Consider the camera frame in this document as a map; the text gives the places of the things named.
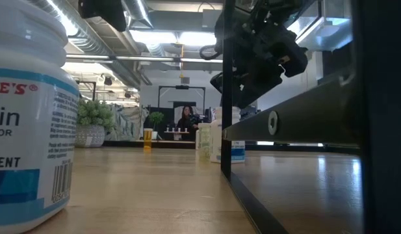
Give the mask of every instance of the black hair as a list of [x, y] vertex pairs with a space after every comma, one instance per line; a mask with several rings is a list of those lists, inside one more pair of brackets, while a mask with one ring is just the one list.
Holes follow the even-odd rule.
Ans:
[[188, 109], [190, 110], [190, 113], [193, 114], [193, 108], [192, 108], [191, 106], [189, 106], [189, 105], [185, 105], [185, 106], [183, 107], [183, 110], [181, 111], [181, 118], [182, 118], [182, 119], [185, 119], [185, 118], [186, 118], [186, 116], [185, 116], [185, 108], [186, 108], [186, 107], [188, 107]]

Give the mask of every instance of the white plastic jar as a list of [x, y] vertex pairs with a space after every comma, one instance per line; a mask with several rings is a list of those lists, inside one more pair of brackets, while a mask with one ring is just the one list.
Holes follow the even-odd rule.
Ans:
[[0, 0], [0, 233], [22, 233], [66, 206], [75, 141], [76, 82], [60, 67], [61, 23]]
[[[240, 109], [232, 107], [232, 124], [239, 122]], [[222, 148], [222, 108], [216, 108], [216, 119], [211, 123], [211, 162], [220, 163]], [[231, 162], [245, 162], [245, 141], [232, 141]]]

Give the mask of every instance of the black display stand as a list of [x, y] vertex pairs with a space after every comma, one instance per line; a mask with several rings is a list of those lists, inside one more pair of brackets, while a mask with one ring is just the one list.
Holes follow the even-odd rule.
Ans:
[[[234, 7], [235, 0], [225, 1], [225, 35]], [[258, 233], [287, 231], [231, 172], [230, 140], [358, 144], [365, 233], [401, 233], [401, 1], [352, 1], [352, 24], [350, 67], [235, 125], [233, 44], [224, 40], [221, 169]]]

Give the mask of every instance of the small bottle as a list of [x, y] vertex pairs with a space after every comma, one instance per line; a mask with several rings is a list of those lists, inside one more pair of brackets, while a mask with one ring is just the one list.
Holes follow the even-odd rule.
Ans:
[[210, 158], [210, 136], [211, 136], [211, 124], [210, 123], [199, 123], [199, 151], [200, 156], [207, 159]]
[[[240, 109], [232, 107], [232, 124], [239, 122]], [[220, 163], [221, 161], [221, 148], [222, 148], [222, 108], [216, 108], [216, 119], [211, 123], [211, 145], [210, 155], [211, 162]], [[245, 162], [245, 141], [236, 140], [232, 141], [231, 150], [232, 163]]]
[[200, 143], [200, 137], [199, 137], [199, 134], [200, 134], [200, 130], [199, 129], [197, 129], [196, 130], [196, 150], [198, 150], [199, 149], [199, 143]]

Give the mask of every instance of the woman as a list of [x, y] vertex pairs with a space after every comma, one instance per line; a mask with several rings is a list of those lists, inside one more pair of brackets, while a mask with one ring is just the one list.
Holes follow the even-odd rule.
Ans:
[[179, 127], [182, 132], [187, 128], [189, 134], [181, 134], [181, 140], [194, 141], [196, 139], [198, 125], [190, 122], [190, 114], [193, 114], [193, 108], [191, 106], [184, 106], [177, 127]]

